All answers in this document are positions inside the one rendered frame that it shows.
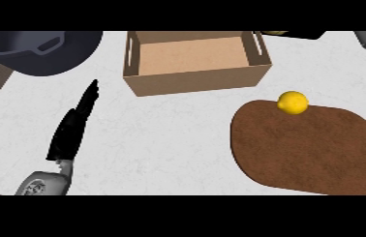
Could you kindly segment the brown wooden cutting board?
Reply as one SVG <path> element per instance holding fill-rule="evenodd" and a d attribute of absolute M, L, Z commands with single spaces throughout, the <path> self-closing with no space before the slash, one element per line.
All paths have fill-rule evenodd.
<path fill-rule="evenodd" d="M 239 108 L 230 124 L 239 168 L 261 185 L 323 194 L 366 194 L 366 119 L 313 105 L 287 114 L 270 101 Z"/>

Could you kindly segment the open cardboard box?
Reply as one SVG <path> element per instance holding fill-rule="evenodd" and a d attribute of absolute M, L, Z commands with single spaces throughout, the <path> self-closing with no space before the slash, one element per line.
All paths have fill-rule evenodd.
<path fill-rule="evenodd" d="M 136 96 L 254 87 L 272 61 L 257 31 L 130 31 L 123 79 Z"/>

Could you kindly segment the black appliance with yellow item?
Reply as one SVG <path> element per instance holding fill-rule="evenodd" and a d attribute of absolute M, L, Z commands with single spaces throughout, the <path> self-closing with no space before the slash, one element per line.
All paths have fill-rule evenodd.
<path fill-rule="evenodd" d="M 325 31 L 263 31 L 261 34 L 295 39 L 318 40 L 323 36 Z"/>

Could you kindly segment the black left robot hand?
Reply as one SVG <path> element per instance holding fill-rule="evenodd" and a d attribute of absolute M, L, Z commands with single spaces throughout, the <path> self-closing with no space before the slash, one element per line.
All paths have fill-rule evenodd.
<path fill-rule="evenodd" d="M 78 152 L 86 122 L 92 114 L 95 102 L 99 98 L 99 81 L 93 80 L 80 99 L 77 107 L 73 108 L 59 124 L 53 134 L 47 161 L 73 160 Z"/>

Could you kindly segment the brown wooden object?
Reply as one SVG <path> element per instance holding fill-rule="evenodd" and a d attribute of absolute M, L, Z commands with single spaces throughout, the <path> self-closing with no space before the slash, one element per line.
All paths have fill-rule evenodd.
<path fill-rule="evenodd" d="M 13 70 L 0 64 L 0 89 L 3 88 Z"/>

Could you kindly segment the yellow round squash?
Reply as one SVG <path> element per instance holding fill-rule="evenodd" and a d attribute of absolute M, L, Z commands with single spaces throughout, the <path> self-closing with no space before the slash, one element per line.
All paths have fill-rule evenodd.
<path fill-rule="evenodd" d="M 279 97 L 278 107 L 285 113 L 291 115 L 298 115 L 307 110 L 307 97 L 301 92 L 288 91 Z"/>

